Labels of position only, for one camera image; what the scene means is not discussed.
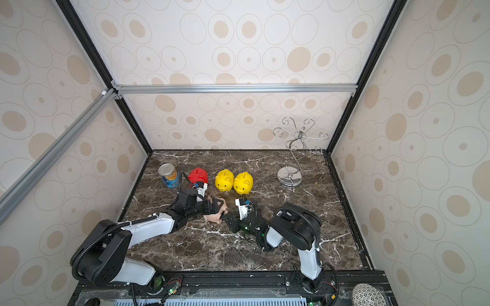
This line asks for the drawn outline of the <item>pink piggy bank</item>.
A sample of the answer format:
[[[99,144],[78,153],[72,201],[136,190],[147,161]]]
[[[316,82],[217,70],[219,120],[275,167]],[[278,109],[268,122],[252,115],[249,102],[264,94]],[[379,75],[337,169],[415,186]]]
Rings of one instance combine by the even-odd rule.
[[[227,213],[227,203],[223,198],[209,196],[204,203],[203,217],[210,223],[221,224],[223,215]]]

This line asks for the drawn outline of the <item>yellow piggy bank front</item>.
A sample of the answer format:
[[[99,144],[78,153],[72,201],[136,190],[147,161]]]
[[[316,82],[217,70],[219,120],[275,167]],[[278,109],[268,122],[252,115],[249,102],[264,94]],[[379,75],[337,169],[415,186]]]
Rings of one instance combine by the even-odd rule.
[[[248,172],[238,174],[234,179],[234,190],[239,195],[248,195],[253,189],[253,177]]]

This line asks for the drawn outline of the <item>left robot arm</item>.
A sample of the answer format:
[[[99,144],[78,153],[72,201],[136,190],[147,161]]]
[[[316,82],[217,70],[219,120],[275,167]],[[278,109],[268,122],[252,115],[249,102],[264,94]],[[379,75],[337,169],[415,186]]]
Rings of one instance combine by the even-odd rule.
[[[71,257],[72,276],[96,286],[109,283],[159,286],[163,276],[158,267],[128,258],[128,250],[154,237],[175,233],[200,216],[217,223],[226,209],[224,200],[206,194],[205,182],[191,182],[188,177],[185,181],[187,187],[178,188],[176,199],[163,212],[121,223],[100,221]]]

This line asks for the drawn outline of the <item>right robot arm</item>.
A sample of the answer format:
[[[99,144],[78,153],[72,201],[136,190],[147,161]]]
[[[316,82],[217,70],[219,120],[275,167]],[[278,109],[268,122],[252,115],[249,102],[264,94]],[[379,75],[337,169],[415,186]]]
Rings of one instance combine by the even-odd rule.
[[[320,260],[322,221],[314,212],[291,203],[284,203],[270,221],[265,220],[254,201],[246,217],[227,214],[222,220],[234,233],[255,236],[255,242],[264,252],[273,251],[283,241],[292,244],[300,258],[300,280],[308,293],[316,293],[322,286],[323,268]]]

